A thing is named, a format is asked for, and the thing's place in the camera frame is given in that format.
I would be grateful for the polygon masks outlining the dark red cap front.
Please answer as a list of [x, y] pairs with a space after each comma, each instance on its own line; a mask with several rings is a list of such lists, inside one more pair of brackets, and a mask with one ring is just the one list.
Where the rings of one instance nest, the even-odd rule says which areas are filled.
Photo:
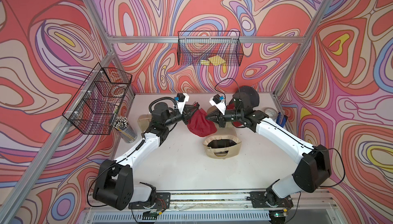
[[207, 112], [204, 109], [196, 111], [187, 124], [189, 131], [202, 138], [216, 133], [217, 128], [214, 122], [207, 120], [206, 116]]

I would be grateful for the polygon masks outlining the beige cap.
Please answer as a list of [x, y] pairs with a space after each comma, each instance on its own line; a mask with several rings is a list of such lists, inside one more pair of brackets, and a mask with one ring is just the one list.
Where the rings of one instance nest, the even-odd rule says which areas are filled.
[[147, 130], [151, 120], [152, 120], [151, 114], [143, 114], [138, 118], [137, 123], [141, 132], [145, 132]]
[[242, 141], [234, 135], [215, 135], [208, 137], [203, 146], [208, 157], [224, 160], [239, 154]]
[[[210, 114], [210, 113], [212, 113], [212, 112], [214, 112], [216, 110], [218, 110], [218, 109], [215, 106], [214, 107], [212, 106], [212, 107], [210, 107], [207, 110], [207, 113]], [[231, 123], [227, 122], [225, 128], [219, 127], [219, 125], [217, 123], [214, 123], [214, 125], [215, 125], [215, 127], [217, 129], [217, 132], [214, 133], [213, 135], [232, 135], [232, 136], [237, 136], [236, 130], [235, 130], [234, 126]]]

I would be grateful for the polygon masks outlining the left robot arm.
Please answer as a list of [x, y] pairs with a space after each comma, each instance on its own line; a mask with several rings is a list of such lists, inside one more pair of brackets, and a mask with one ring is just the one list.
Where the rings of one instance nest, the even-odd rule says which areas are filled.
[[133, 204], [152, 208], [157, 201], [157, 189], [148, 183], [135, 183], [134, 170], [163, 144], [179, 122], [188, 124], [199, 108], [197, 102], [188, 105], [171, 97], [151, 102], [148, 107], [151, 121], [141, 140], [122, 156], [101, 163], [98, 176], [90, 187], [92, 198], [104, 207], [117, 210]]

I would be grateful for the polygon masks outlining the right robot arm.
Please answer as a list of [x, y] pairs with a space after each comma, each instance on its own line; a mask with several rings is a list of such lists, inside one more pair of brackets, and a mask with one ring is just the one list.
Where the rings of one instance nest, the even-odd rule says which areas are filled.
[[314, 146], [282, 128], [268, 114], [256, 107], [260, 104], [257, 91], [242, 86], [233, 94], [233, 108], [225, 103], [225, 97], [216, 94], [209, 103], [215, 107], [206, 118], [223, 128], [228, 122], [238, 122], [278, 146], [296, 164], [295, 171], [272, 183], [261, 198], [266, 205], [277, 207], [291, 194], [305, 191], [313, 193], [331, 175], [329, 151], [323, 145]]

